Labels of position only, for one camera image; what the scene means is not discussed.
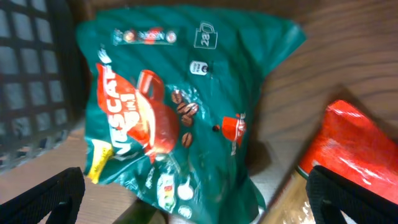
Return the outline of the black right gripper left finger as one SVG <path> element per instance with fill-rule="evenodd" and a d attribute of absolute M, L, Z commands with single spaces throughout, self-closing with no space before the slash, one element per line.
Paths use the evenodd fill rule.
<path fill-rule="evenodd" d="M 1 204 L 1 223 L 74 224 L 85 194 L 79 167 L 70 167 Z"/>

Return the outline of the grey plastic basket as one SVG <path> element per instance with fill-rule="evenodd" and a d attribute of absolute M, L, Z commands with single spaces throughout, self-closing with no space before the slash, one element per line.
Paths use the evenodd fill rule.
<path fill-rule="evenodd" d="M 68 2 L 1 0 L 1 172 L 59 147 L 86 97 Z"/>

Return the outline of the red spaghetti pasta packet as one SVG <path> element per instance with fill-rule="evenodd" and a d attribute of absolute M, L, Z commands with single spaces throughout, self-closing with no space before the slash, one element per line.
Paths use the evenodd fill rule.
<path fill-rule="evenodd" d="M 355 106 L 336 100 L 327 106 L 320 129 L 269 205 L 263 223 L 315 223 L 306 191 L 315 166 L 397 204 L 397 144 Z"/>

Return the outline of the green Nescafe coffee bag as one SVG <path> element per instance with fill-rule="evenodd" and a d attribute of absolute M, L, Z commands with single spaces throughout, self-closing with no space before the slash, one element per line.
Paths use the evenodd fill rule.
<path fill-rule="evenodd" d="M 93 75 L 85 175 L 193 223 L 251 223 L 245 164 L 266 76 L 305 41 L 293 21 L 197 6 L 100 11 L 76 30 Z"/>

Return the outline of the green lid jar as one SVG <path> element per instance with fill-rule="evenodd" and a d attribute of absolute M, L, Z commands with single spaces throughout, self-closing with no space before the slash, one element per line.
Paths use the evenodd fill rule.
<path fill-rule="evenodd" d="M 167 221 L 160 210 L 136 200 L 113 224 L 167 224 Z"/>

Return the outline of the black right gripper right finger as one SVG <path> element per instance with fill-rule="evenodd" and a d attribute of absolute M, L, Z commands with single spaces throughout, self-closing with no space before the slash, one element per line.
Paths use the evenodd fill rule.
<path fill-rule="evenodd" d="M 315 166 L 308 175 L 307 196 L 316 224 L 397 224 L 397 204 L 332 172 Z"/>

